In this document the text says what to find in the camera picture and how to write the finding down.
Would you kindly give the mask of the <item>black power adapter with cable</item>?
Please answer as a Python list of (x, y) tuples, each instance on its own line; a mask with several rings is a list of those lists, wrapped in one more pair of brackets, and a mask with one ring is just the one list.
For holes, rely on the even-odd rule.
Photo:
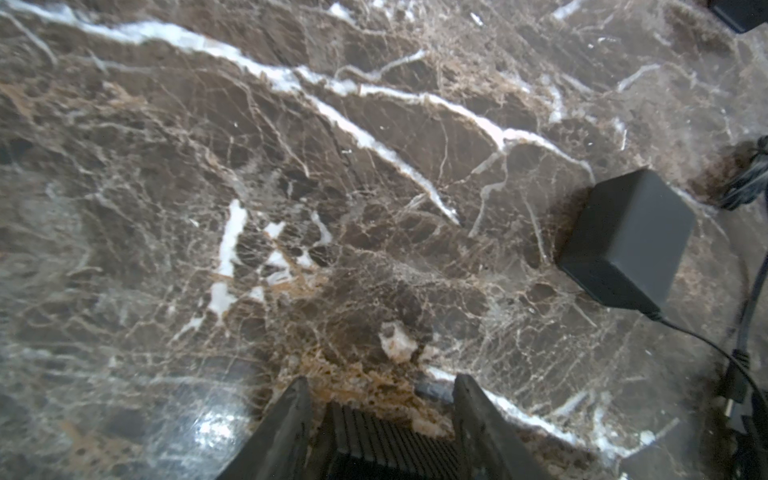
[(602, 181), (590, 192), (557, 267), (603, 306), (632, 310), (714, 347), (664, 313), (695, 215), (654, 171)]

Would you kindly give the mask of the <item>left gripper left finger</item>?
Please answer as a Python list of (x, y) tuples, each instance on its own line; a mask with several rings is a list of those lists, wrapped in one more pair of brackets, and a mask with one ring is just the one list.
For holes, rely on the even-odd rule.
[(287, 387), (217, 479), (300, 479), (311, 426), (309, 383), (300, 376)]

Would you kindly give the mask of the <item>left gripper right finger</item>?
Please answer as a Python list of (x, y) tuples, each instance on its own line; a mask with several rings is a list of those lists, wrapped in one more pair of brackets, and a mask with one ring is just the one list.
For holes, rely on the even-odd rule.
[(453, 405), (461, 479), (551, 477), (470, 375), (456, 376)]

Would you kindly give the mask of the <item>black network switch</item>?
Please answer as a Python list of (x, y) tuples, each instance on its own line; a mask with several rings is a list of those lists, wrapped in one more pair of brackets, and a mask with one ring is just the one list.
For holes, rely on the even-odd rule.
[(331, 402), (306, 463), (305, 479), (457, 479), (453, 443)]

